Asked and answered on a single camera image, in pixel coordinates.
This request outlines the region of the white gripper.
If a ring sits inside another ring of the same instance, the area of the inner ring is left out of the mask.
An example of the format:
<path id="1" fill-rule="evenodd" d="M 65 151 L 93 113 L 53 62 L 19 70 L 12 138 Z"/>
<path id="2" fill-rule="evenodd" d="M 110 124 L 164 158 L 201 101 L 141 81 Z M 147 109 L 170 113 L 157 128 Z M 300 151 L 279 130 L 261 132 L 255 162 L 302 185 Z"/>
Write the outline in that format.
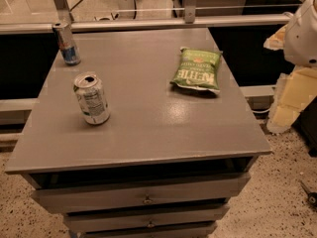
<path id="1" fill-rule="evenodd" d="M 305 0 L 284 25 L 264 41 L 272 51 L 282 50 L 296 66 L 277 80 L 267 129 L 283 133 L 317 96 L 317 0 Z"/>

